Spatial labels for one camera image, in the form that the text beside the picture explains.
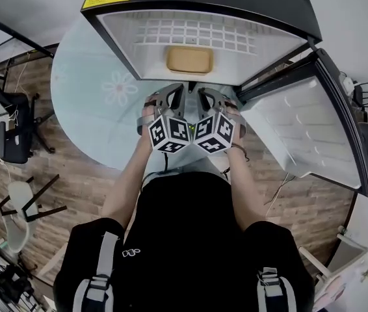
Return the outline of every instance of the white table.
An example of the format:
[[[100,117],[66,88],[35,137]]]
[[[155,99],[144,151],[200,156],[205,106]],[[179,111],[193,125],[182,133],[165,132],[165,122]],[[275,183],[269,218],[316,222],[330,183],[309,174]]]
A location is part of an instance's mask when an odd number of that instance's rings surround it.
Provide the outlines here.
[[[170,81],[136,81],[93,27],[79,16],[62,39],[53,61],[51,99],[68,138],[85,154],[123,170],[138,142],[136,121],[145,98]],[[198,121],[196,91],[186,90],[184,118]],[[201,84],[236,99],[231,87]],[[190,145],[168,155],[168,168],[197,161],[207,154]],[[164,170],[164,156],[152,153],[147,172]]]

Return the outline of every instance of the wooden floor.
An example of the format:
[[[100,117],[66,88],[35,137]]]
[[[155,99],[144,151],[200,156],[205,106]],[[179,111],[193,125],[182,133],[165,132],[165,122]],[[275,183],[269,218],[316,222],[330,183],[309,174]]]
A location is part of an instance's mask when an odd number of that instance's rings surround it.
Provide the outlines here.
[[[37,116],[52,107],[50,75],[52,60],[45,58],[28,63],[20,79],[18,92],[26,91],[31,97],[41,95],[37,105]],[[6,91],[15,91],[16,82],[23,65],[10,70]],[[44,186],[54,175],[60,179],[41,198],[43,211],[67,205],[68,210],[39,220],[34,237],[22,251],[28,265],[42,268],[49,259],[68,241],[70,230],[77,224],[99,217],[101,206],[110,191],[119,171],[107,168],[90,159],[64,134],[54,116],[41,126],[43,135],[56,154],[49,155],[34,146],[34,157],[27,164],[7,164],[10,177],[26,180],[33,176],[34,192]],[[265,201],[271,200],[285,177],[278,163],[262,141],[249,131],[245,145],[250,158],[250,168]],[[9,183],[7,168],[0,163],[0,200],[7,193]],[[296,179],[284,186],[278,199],[269,211],[269,220],[289,228],[297,245],[305,246],[321,262],[325,262],[335,244],[337,228],[343,225],[353,193],[344,188],[314,177]],[[6,238],[5,227],[0,216],[0,238]],[[53,282],[60,264],[46,278]],[[308,265],[309,271],[317,271]]]

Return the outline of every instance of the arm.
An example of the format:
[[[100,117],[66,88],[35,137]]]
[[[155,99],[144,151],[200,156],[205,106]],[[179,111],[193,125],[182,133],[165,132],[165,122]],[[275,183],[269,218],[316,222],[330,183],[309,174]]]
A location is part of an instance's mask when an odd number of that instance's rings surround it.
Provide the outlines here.
[[[228,107],[228,112],[239,114]],[[237,125],[233,136],[233,143],[243,147],[239,137],[240,126]],[[228,150],[231,174],[231,198],[233,211],[238,225],[244,231],[251,224],[265,220],[266,209],[262,197],[256,189],[256,184],[249,169],[244,153],[241,149],[232,147]]]
[[[153,106],[145,107],[143,116],[153,113]],[[152,153],[150,134],[146,126],[142,126],[142,136],[124,171],[115,181],[113,188],[106,197],[101,210],[102,217],[110,217],[126,229],[131,220],[133,209],[138,199],[145,167]]]

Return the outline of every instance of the white chair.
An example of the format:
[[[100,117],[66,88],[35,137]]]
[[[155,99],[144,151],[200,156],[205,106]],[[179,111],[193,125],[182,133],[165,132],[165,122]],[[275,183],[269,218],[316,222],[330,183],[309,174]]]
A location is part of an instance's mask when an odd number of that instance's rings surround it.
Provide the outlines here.
[[[341,240],[341,243],[328,268],[304,247],[301,246],[298,249],[322,273],[322,275],[317,275],[319,282],[315,286],[313,312],[320,311],[343,294],[347,283],[362,267],[368,252],[367,247],[359,245],[350,238],[340,234],[337,235],[337,238]]]
[[[33,191],[29,186],[29,183],[34,180],[34,177],[29,178],[26,182],[14,181],[8,185],[9,196],[0,203],[0,211],[7,230],[7,242],[11,252],[17,254],[26,245],[35,232],[37,225],[36,220],[67,209],[66,206],[63,206],[40,213],[35,202],[58,178],[59,175],[56,175],[36,194],[33,194]],[[4,211],[3,206],[9,200],[11,201],[14,210]],[[25,227],[23,229],[19,228],[12,219],[12,216],[16,214],[20,215],[20,217],[25,221]]]

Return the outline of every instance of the backpack strap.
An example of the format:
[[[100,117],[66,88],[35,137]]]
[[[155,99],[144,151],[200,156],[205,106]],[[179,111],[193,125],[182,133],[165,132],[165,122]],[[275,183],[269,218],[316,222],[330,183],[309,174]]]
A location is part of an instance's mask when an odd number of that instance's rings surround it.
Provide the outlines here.
[[[118,236],[113,233],[105,233],[100,246],[96,275],[91,279],[84,279],[79,284],[74,296],[73,312],[82,312],[87,306],[93,306],[94,311],[112,311],[114,297],[109,279],[113,270],[114,247],[117,240]]]
[[[294,289],[286,278],[278,276],[276,268],[264,267],[257,278],[259,312],[268,312],[269,306],[279,306],[277,311],[296,312]]]

